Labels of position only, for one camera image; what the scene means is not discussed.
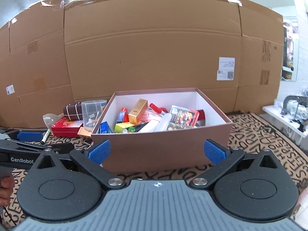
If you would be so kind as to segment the left human hand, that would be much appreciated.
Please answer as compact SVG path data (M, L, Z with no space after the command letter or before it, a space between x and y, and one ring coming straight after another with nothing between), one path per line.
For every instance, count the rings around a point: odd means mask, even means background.
M13 194L15 186L15 180L12 175L3 177L1 179L0 187L0 206L6 207L10 203L10 197Z

